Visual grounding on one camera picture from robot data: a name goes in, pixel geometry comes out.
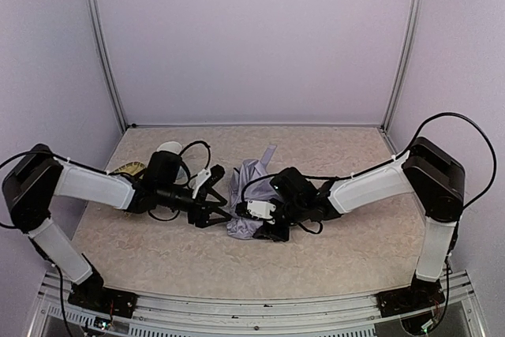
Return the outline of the lilac folding umbrella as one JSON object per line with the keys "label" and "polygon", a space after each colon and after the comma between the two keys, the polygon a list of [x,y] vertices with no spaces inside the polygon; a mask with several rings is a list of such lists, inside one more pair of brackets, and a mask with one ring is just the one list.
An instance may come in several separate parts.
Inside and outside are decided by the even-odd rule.
{"label": "lilac folding umbrella", "polygon": [[226,225],[227,234],[239,240],[253,239],[266,223],[275,225],[273,200],[279,197],[269,182],[267,166],[277,146],[269,145],[260,159],[245,159],[235,167],[230,178],[230,203],[227,211],[232,216]]}

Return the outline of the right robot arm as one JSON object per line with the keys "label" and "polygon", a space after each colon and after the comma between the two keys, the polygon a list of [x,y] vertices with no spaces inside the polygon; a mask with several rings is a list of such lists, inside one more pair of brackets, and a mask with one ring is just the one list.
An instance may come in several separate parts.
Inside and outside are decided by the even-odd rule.
{"label": "right robot arm", "polygon": [[461,218],[466,172],[461,163],[424,137],[407,152],[347,179],[331,179],[316,188],[288,167],[270,181],[283,203],[276,216],[289,224],[340,218],[365,205],[413,193],[425,211],[425,236],[414,278],[434,283]]}

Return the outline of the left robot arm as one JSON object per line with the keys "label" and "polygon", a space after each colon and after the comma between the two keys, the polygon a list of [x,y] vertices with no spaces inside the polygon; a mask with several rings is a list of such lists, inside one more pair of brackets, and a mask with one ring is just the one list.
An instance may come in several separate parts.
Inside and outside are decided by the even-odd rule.
{"label": "left robot arm", "polygon": [[139,174],[88,167],[55,154],[45,144],[13,157],[17,165],[2,181],[2,195],[11,228],[26,234],[45,259],[77,286],[102,282],[86,258],[77,252],[51,217],[54,197],[105,204],[120,211],[143,214],[158,206],[184,212],[189,224],[206,228],[230,221],[227,201],[214,190],[225,171],[206,165],[195,177],[182,159],[179,143],[161,144]]}

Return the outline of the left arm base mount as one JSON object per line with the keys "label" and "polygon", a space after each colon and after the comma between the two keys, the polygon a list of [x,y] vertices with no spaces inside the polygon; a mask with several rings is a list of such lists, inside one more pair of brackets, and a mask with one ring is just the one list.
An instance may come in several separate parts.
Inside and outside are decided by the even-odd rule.
{"label": "left arm base mount", "polygon": [[137,294],[104,286],[72,285],[68,303],[83,309],[130,319],[137,304]]}

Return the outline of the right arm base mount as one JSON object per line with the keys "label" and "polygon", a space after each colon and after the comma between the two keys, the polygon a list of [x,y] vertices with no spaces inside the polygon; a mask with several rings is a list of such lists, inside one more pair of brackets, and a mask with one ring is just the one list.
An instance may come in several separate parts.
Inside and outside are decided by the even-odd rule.
{"label": "right arm base mount", "polygon": [[432,283],[413,278],[409,286],[379,292],[376,300],[381,316],[389,317],[442,305],[445,295],[439,280]]}

